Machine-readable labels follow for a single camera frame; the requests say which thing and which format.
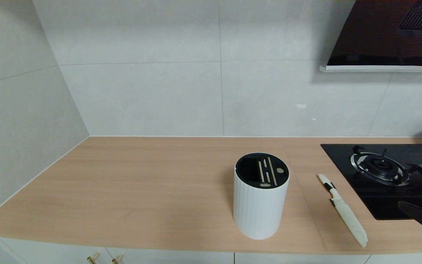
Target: knife block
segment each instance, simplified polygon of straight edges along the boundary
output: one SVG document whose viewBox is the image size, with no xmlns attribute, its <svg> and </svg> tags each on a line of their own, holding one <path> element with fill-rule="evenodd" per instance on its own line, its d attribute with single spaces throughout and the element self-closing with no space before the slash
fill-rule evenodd
<svg viewBox="0 0 422 264">
<path fill-rule="evenodd" d="M 234 169 L 234 222 L 251 239 L 267 239 L 280 226 L 289 184 L 286 164 L 271 154 L 241 157 Z"/>
</svg>

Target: cabinet handle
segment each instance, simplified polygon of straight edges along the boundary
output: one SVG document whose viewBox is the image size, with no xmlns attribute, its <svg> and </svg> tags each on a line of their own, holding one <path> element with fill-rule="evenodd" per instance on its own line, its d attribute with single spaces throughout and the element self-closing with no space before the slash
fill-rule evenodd
<svg viewBox="0 0 422 264">
<path fill-rule="evenodd" d="M 97 252 L 97 254 L 95 254 L 95 256 L 92 258 L 92 257 L 87 257 L 87 261 L 89 262 L 89 264 L 97 264 L 96 262 L 95 262 L 95 260 L 97 259 L 97 257 L 99 256 L 99 253 Z"/>
<path fill-rule="evenodd" d="M 118 259 L 112 259 L 113 264 L 120 264 L 120 261 L 122 260 L 123 254 L 121 254 Z"/>
</svg>

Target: gas stove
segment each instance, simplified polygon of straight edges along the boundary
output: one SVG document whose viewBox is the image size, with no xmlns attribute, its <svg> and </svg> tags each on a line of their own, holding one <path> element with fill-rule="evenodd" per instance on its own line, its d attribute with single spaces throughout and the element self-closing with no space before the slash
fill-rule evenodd
<svg viewBox="0 0 422 264">
<path fill-rule="evenodd" d="M 422 144 L 321 146 L 375 219 L 411 219 L 400 201 L 422 208 Z"/>
</svg>

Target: wooden countertop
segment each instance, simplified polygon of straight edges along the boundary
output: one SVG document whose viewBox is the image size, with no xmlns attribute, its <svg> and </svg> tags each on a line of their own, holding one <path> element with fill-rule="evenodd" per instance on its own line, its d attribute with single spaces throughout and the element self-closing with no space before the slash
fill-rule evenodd
<svg viewBox="0 0 422 264">
<path fill-rule="evenodd" d="M 321 143 L 422 143 L 375 137 L 90 137 L 0 207 L 0 236 L 136 249 L 382 254 L 422 252 L 414 220 L 377 221 Z M 291 170 L 280 228 L 262 241 L 233 222 L 233 167 L 269 152 Z M 361 248 L 316 174 L 337 186 L 369 237 Z"/>
</svg>

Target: white knife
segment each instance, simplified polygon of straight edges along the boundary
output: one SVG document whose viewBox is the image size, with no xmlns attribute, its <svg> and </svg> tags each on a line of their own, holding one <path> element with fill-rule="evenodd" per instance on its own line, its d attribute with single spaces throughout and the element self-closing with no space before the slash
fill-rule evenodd
<svg viewBox="0 0 422 264">
<path fill-rule="evenodd" d="M 355 237 L 362 247 L 365 247 L 367 245 L 367 233 L 359 223 L 359 220 L 356 218 L 351 208 L 340 196 L 335 188 L 335 185 L 333 185 L 333 183 L 325 175 L 318 174 L 317 176 L 325 189 L 332 194 L 332 204 L 335 206 L 335 209 L 338 211 L 338 214 L 340 214 L 341 219 L 343 219 L 351 234 L 353 234 L 353 237 Z"/>
</svg>

